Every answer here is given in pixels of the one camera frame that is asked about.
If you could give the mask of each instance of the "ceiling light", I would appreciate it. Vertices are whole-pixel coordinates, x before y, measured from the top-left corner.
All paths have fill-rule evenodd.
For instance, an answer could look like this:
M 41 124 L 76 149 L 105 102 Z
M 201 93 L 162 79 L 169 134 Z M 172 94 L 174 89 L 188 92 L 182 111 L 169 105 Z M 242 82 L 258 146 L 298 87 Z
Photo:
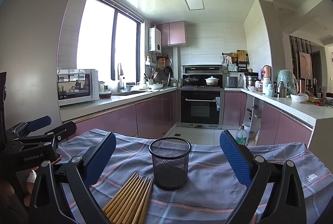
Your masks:
M 189 10 L 204 10 L 204 1 L 203 0 L 185 0 L 185 3 Z

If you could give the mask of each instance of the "white water heater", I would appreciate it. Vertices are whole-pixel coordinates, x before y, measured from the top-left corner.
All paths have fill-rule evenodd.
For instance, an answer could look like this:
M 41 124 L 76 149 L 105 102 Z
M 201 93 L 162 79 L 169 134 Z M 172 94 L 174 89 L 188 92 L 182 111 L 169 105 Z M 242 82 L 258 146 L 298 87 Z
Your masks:
M 162 53 L 161 31 L 157 28 L 149 29 L 149 52 Z

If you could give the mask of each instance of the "tiled floor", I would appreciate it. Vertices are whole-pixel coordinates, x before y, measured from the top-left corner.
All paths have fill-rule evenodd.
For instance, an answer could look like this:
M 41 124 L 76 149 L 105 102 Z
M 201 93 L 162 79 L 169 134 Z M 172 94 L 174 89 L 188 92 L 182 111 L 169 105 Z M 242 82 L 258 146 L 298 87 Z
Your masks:
M 180 134 L 180 138 L 188 140 L 191 144 L 201 145 L 219 145 L 221 129 L 198 129 L 189 127 L 175 127 L 168 137 L 174 137 L 175 134 Z M 237 130 L 229 130 L 236 138 Z

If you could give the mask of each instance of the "window frame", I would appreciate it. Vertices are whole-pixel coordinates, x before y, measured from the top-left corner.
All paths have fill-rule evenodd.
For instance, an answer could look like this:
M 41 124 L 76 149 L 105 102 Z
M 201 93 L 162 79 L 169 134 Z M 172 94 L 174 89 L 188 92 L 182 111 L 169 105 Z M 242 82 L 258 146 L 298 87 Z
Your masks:
M 114 66 L 114 55 L 116 52 L 116 29 L 117 29 L 117 19 L 118 19 L 118 13 L 126 16 L 127 18 L 133 20 L 134 22 L 136 22 L 137 24 L 137 41 L 135 44 L 135 60 L 136 60 L 136 82 L 140 81 L 140 27 L 141 27 L 141 23 L 138 20 L 135 20 L 134 18 L 132 18 L 130 15 L 122 12 L 121 10 L 117 9 L 116 7 L 110 5 L 109 3 L 107 3 L 104 0 L 97 0 L 111 8 L 114 9 L 114 16 L 113 16 L 113 28 L 112 28 L 112 37 L 111 37 L 111 80 L 115 80 L 116 79 L 116 70 L 115 70 L 115 66 Z

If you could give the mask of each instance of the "upper cabinet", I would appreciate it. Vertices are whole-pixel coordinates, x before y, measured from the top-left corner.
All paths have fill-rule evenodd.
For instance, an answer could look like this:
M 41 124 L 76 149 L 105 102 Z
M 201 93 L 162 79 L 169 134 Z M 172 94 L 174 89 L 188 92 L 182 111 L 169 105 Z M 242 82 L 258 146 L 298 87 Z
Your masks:
M 162 46 L 186 45 L 185 21 L 161 24 L 156 28 L 161 31 Z

